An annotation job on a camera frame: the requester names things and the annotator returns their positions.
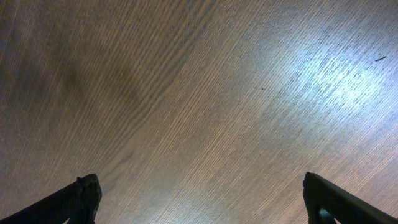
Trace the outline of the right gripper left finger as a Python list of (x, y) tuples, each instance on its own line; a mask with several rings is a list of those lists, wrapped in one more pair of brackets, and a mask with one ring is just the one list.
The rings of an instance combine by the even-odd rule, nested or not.
[(95, 224), (101, 197), (97, 175), (88, 174), (2, 219), (1, 224)]

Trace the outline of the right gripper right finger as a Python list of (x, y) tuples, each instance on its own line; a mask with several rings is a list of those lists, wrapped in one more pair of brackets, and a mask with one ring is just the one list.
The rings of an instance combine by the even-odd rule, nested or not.
[(309, 224), (397, 224), (394, 218), (318, 174), (307, 172), (303, 198)]

